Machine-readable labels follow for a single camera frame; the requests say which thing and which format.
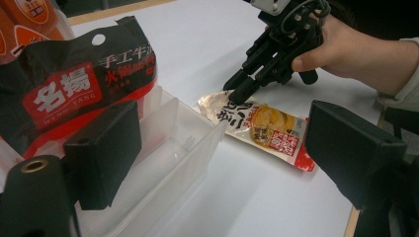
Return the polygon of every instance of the white table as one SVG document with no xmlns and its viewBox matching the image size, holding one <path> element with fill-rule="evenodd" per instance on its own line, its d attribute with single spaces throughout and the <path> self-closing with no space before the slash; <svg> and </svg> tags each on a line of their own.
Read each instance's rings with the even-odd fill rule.
<svg viewBox="0 0 419 237">
<path fill-rule="evenodd" d="M 241 0 L 177 0 L 73 27 L 80 36 L 136 16 L 157 55 L 158 83 L 193 107 L 220 91 L 264 31 L 259 10 Z M 254 97 L 295 116 L 308 116 L 313 99 L 343 106 L 377 124 L 376 92 L 317 70 L 304 85 L 295 74 Z M 208 171 L 149 236 L 344 236 L 352 205 L 318 167 L 302 172 L 232 137 L 219 143 Z"/>
</svg>

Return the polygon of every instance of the transparent plastic box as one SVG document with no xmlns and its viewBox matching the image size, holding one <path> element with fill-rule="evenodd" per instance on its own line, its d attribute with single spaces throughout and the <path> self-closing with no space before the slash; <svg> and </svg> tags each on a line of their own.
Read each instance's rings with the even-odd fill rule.
<svg viewBox="0 0 419 237">
<path fill-rule="evenodd" d="M 202 175 L 222 140 L 226 123 L 213 125 L 156 86 L 143 101 L 142 149 L 111 207 L 81 210 L 81 234 L 144 236 Z"/>
</svg>

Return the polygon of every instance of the white sleeve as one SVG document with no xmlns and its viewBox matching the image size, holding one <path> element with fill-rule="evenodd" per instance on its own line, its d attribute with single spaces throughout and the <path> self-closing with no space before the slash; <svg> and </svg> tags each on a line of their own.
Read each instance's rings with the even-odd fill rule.
<svg viewBox="0 0 419 237">
<path fill-rule="evenodd" d="M 401 40 L 412 40 L 419 46 L 419 38 Z M 419 112 L 419 65 L 412 78 L 395 97 L 378 93 L 377 99 L 385 106 Z"/>
</svg>

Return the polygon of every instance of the food package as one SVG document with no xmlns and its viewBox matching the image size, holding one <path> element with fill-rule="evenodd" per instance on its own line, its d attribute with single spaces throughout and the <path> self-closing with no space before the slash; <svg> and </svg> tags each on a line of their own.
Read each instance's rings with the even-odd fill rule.
<svg viewBox="0 0 419 237">
<path fill-rule="evenodd" d="M 31 43 L 74 38 L 54 0 L 0 0 L 0 19 L 0 64 L 15 60 Z"/>
<path fill-rule="evenodd" d="M 0 65 L 0 135 L 25 159 L 46 144 L 62 150 L 66 138 L 115 103 L 136 100 L 141 113 L 156 80 L 156 56 L 135 17 L 76 39 L 30 44 Z"/>
<path fill-rule="evenodd" d="M 242 105 L 228 100 L 231 91 L 218 92 L 198 100 L 200 113 L 217 124 L 228 120 L 226 134 L 273 154 L 307 172 L 314 161 L 303 142 L 307 121 L 250 98 Z"/>
</svg>

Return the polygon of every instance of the red packaging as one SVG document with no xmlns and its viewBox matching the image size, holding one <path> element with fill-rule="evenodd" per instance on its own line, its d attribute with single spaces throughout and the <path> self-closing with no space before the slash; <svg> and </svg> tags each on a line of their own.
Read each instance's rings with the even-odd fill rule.
<svg viewBox="0 0 419 237">
<path fill-rule="evenodd" d="M 95 37 L 105 41 L 92 44 Z M 109 105 L 140 102 L 156 79 L 155 53 L 134 17 L 76 39 L 28 45 L 0 65 L 0 135 L 31 158 Z"/>
</svg>

